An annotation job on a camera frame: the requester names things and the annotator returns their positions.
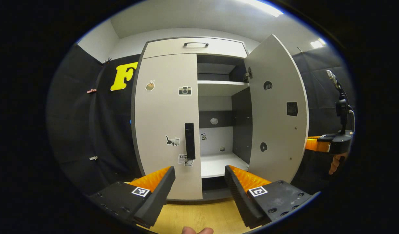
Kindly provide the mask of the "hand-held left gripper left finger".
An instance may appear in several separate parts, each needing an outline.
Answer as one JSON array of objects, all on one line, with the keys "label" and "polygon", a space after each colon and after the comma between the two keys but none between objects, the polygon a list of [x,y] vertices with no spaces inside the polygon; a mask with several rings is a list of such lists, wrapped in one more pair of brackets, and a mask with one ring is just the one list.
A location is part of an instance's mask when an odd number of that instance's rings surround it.
[{"label": "hand-held left gripper left finger", "polygon": [[174,166],[167,166],[132,182],[115,182],[89,196],[108,215],[128,225],[155,225],[175,181]]}]

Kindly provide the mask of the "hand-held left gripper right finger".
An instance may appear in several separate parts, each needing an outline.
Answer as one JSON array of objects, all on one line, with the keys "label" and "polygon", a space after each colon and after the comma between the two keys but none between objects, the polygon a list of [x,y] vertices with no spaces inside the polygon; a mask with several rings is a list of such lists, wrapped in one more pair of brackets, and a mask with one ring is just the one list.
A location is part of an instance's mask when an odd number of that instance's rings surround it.
[{"label": "hand-held left gripper right finger", "polygon": [[251,229],[275,225],[320,195],[307,193],[284,180],[270,182],[232,165],[225,166],[224,178],[244,225]]}]

